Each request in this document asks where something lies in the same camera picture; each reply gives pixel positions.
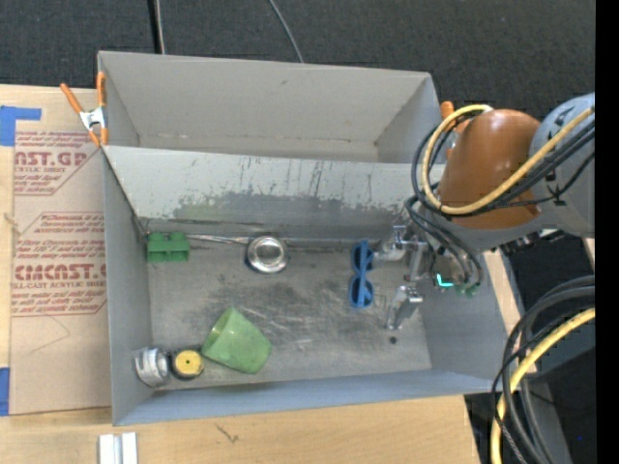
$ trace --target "green light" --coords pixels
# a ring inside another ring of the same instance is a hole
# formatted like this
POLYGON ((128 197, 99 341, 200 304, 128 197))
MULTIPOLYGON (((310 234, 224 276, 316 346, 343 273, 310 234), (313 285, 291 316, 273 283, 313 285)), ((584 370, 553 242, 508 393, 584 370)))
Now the green light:
POLYGON ((436 281, 441 287, 453 287, 454 286, 451 282, 444 282, 441 274, 436 274, 436 281))

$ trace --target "green lego brick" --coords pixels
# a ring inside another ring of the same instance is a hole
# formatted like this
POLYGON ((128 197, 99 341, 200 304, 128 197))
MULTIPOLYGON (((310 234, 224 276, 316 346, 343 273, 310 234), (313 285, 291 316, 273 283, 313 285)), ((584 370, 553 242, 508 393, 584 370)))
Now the green lego brick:
POLYGON ((172 232, 168 237, 162 232, 153 232, 148 236, 147 262, 187 261, 189 258, 190 243, 183 232, 172 232))

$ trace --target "box floor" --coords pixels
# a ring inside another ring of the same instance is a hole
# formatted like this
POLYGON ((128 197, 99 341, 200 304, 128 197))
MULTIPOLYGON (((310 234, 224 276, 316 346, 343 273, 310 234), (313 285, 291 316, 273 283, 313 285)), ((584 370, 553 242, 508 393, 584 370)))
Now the box floor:
POLYGON ((419 309, 401 330, 384 328, 403 263, 368 273, 374 301, 360 309, 347 298, 349 248, 291 247, 287 267, 274 275, 248 267, 245 250, 209 243, 193 248, 187 262, 149 264, 153 342, 172 351, 197 348, 234 305, 271 340, 269 360, 253 375, 205 360, 200 376, 172 378, 163 390, 431 368, 419 309))

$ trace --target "black pole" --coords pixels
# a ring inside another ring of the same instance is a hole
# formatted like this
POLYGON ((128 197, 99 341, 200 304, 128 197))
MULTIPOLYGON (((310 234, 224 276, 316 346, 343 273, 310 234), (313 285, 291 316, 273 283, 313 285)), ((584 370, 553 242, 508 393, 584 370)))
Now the black pole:
POLYGON ((155 47, 155 53, 162 53, 162 42, 159 35, 159 19, 157 16, 157 9, 155 7, 155 0, 146 0, 148 5, 148 16, 151 21, 151 34, 153 35, 153 45, 155 47))

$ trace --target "yellow cable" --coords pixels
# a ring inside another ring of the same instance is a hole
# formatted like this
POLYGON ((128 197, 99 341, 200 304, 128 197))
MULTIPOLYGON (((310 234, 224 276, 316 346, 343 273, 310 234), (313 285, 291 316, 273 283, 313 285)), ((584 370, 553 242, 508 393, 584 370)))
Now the yellow cable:
MULTIPOLYGON (((563 323, 561 326, 549 333, 544 339, 531 351, 531 353, 522 360, 518 365, 517 370, 510 378, 510 392, 513 393, 516 390, 518 383, 527 372, 529 367, 536 362, 545 352, 556 344, 561 338, 566 336, 572 330, 577 329, 586 322, 596 317, 596 309, 594 307, 587 309, 570 320, 563 323)), ((501 395, 497 405, 497 412, 501 420, 505 416, 505 396, 501 395)), ((492 429, 490 432, 490 458, 492 464, 502 464, 501 459, 501 427, 496 420, 492 421, 492 429)))
POLYGON ((530 159, 528 159, 526 163, 524 163, 516 172, 514 172, 514 174, 507 181, 505 181, 498 188, 496 188, 495 190, 493 190, 486 196, 482 197, 481 199, 478 199, 474 203, 470 203, 465 206, 458 206, 458 207, 441 206, 441 202, 433 194, 432 188, 429 184, 429 180, 427 179, 427 168, 429 166, 429 158, 430 158, 432 149, 434 148, 434 144, 436 143, 436 139, 442 133, 442 130, 444 129, 444 125, 448 124, 448 122, 446 121, 448 120, 451 121, 453 120, 453 118, 461 115, 462 113, 466 113, 465 111, 463 111, 466 108, 469 108, 469 110, 466 110, 466 111, 470 111, 470 109, 481 109, 482 106, 484 105, 473 105, 473 108, 464 107, 460 110, 457 110, 452 115, 450 115, 447 119, 445 119, 445 121, 441 123, 441 125, 434 131, 433 135, 431 136, 428 142, 426 153, 424 155, 423 165, 422 165, 423 188, 424 188, 424 192, 427 195, 428 201, 435 208, 440 209, 442 213, 449 214, 449 215, 464 215, 464 214, 479 210, 485 205, 491 203, 496 198, 498 198, 500 195, 502 195, 504 192, 506 192, 508 189, 510 189, 522 177, 524 177, 526 172, 528 172, 533 167, 533 165, 538 163, 547 153, 549 153, 564 137, 566 137, 574 129, 574 127, 577 124, 582 122, 589 115, 592 115, 593 112, 595 111, 595 108, 591 106, 587 108, 586 110, 582 111, 577 116, 575 116, 572 119, 572 121, 566 124, 559 132, 557 132, 551 139, 549 139, 546 142, 546 144, 535 153, 535 155, 533 155, 530 159))
POLYGON ((480 111, 481 113, 484 113, 491 109, 492 107, 486 104, 471 104, 469 106, 464 106, 463 108, 459 108, 454 113, 445 117, 443 119, 443 122, 441 122, 438 125, 438 127, 434 130, 434 132, 432 133, 432 136, 427 142, 426 152, 424 153, 424 159, 422 161, 422 185, 423 185, 424 191, 427 194, 427 198, 430 200, 432 205, 434 205, 436 208, 438 208, 441 203, 438 199, 436 199, 436 197, 432 193, 432 188, 430 187, 429 180, 427 178, 427 173, 428 173, 427 167, 429 166, 429 158, 432 154, 432 150, 434 149, 434 144, 436 144, 436 140, 443 133, 443 131, 459 116, 465 113, 476 112, 476 111, 480 111))

